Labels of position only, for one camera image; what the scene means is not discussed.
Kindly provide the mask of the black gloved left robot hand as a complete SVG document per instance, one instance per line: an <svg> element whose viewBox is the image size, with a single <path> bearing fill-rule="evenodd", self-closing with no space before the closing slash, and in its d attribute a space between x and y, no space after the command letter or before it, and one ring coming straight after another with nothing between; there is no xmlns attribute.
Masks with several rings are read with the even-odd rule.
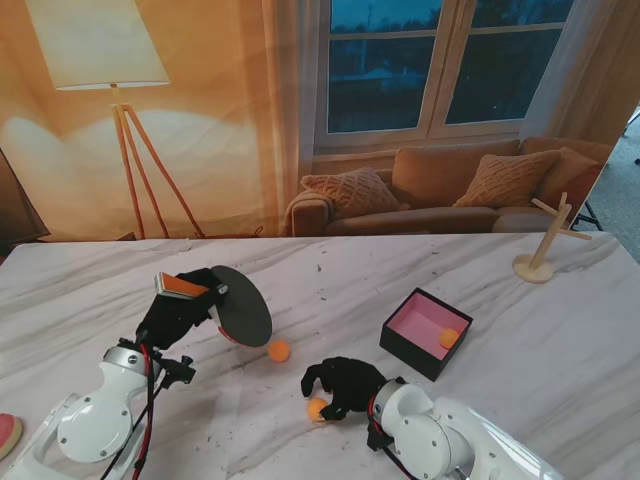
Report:
<svg viewBox="0 0 640 480"><path fill-rule="evenodd" d="M210 310L228 292L228 287L208 268L179 273L169 284L174 286L177 280L198 285L200 294L190 298L157 294L136 329L136 344L147 349L170 348L193 327L211 320Z"/></svg>

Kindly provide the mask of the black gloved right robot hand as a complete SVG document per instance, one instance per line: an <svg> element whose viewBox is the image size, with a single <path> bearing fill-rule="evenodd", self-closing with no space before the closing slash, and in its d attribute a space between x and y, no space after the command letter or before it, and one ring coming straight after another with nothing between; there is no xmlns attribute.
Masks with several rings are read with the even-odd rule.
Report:
<svg viewBox="0 0 640 480"><path fill-rule="evenodd" d="M389 382L375 366L342 356L306 369L301 379L305 398L311 396L317 380L332 395L331 402L320 411L326 421L341 421L349 412L367 412L371 399Z"/></svg>

